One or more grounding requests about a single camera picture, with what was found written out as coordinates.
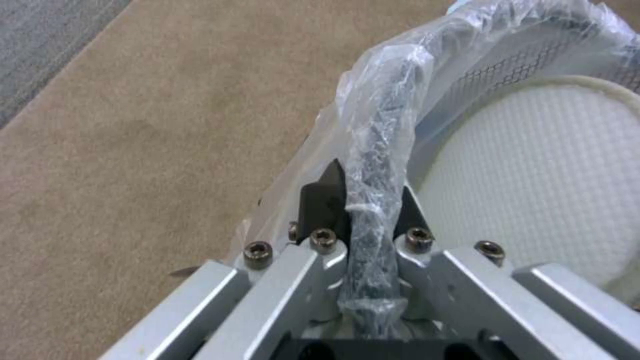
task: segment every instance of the floor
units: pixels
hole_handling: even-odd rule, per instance
[[[225,256],[340,73],[449,3],[132,1],[0,131],[0,358],[103,353]]]
[[[1,1],[0,129],[130,1]]]

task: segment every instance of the plastic bag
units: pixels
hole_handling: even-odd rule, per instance
[[[576,74],[638,92],[638,44],[637,34],[603,4],[476,0],[377,45],[342,75],[334,103],[320,112],[234,243],[284,247],[300,188],[337,158],[346,170],[352,220],[339,304],[360,336],[392,337],[405,300],[391,237],[405,181],[424,175],[415,164],[433,160],[460,115],[504,85]]]

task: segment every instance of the circular filter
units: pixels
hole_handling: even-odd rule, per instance
[[[640,293],[640,97],[579,76],[530,81],[467,112],[421,184],[438,244],[500,244]]]

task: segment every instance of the hex socket screw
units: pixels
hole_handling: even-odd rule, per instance
[[[311,248],[320,255],[331,254],[335,250],[335,244],[338,238],[331,229],[316,229],[309,236],[311,240]]]
[[[431,250],[433,234],[423,227],[412,227],[407,230],[404,241],[406,247],[416,254],[424,254]]]
[[[244,264],[251,269],[261,270],[273,260],[273,249],[266,241],[253,241],[244,247]]]
[[[481,240],[474,245],[474,249],[478,250],[480,254],[484,255],[498,267],[502,266],[504,258],[506,257],[504,249],[493,241]]]

